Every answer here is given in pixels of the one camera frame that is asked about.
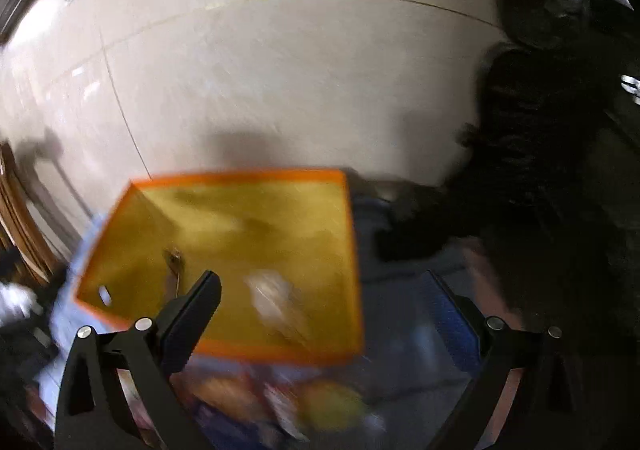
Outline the blue striped tablecloth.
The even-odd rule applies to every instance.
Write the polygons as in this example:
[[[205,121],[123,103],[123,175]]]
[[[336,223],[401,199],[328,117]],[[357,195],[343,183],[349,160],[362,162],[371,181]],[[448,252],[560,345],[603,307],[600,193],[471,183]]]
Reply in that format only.
[[[375,252],[375,234],[387,228],[390,205],[374,197],[350,198],[350,205],[364,327],[361,355],[342,364],[302,366],[216,358],[199,354],[196,345],[186,366],[169,379],[209,449],[427,449],[471,381],[454,364],[428,310],[424,274],[433,272],[428,263],[385,262]],[[167,305],[191,288],[180,292],[178,251],[168,251],[165,260]],[[115,329],[96,319],[76,326],[74,339],[85,325],[99,334],[131,326]],[[168,449],[130,372],[120,370],[118,377],[145,449]],[[305,425],[299,389],[319,380],[360,393],[368,413],[357,426],[327,433]]]

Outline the carved light wooden chair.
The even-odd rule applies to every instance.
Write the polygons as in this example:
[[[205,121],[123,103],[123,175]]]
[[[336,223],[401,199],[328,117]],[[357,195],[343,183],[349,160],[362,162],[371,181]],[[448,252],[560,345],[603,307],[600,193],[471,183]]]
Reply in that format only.
[[[50,281],[61,267],[61,259],[52,251],[27,208],[27,199],[13,151],[6,141],[1,142],[1,245],[11,241],[22,257],[18,266],[22,280],[33,285]]]

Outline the yellow snack packet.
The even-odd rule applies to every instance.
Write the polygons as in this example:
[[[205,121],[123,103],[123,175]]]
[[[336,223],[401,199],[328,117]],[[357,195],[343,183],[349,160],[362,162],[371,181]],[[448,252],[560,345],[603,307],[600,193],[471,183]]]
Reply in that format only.
[[[350,430],[368,413],[357,390],[328,380],[303,385],[299,389],[299,409],[306,426],[327,433]]]

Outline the dark carved wooden sofa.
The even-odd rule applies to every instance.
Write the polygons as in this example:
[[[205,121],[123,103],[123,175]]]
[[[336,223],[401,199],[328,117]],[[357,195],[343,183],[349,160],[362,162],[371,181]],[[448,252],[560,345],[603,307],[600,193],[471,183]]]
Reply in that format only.
[[[468,245],[511,329],[556,327],[576,361],[580,446],[639,444],[639,0],[495,0],[506,41],[476,75],[465,158],[417,185],[382,260]]]

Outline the orange cardboard box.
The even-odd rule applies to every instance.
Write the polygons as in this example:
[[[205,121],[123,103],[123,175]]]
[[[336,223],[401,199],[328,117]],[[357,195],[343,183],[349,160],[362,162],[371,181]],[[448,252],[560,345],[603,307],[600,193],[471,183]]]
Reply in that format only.
[[[348,182],[338,169],[267,169],[128,184],[88,256],[75,301],[125,329],[205,271],[221,301],[196,350],[254,363],[342,364],[364,346]]]

